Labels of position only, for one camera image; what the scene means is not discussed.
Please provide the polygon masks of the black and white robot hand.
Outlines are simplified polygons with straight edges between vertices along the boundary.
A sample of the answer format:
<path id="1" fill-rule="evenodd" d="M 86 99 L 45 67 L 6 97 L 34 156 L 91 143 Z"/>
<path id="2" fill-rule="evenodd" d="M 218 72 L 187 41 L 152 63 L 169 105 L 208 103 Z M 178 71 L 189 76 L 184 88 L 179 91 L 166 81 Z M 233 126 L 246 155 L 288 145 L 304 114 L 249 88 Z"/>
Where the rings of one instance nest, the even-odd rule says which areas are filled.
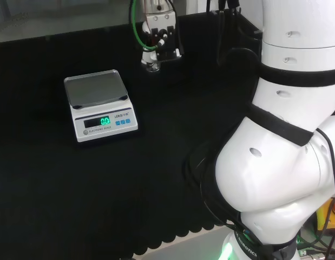
<path id="1" fill-rule="evenodd" d="M 157 47 L 156 50 L 144 48 L 142 53 L 141 63 L 149 72 L 159 71 L 163 62 L 181 58 L 174 11 L 147 14 L 142 32 L 146 37 L 145 45 Z"/>

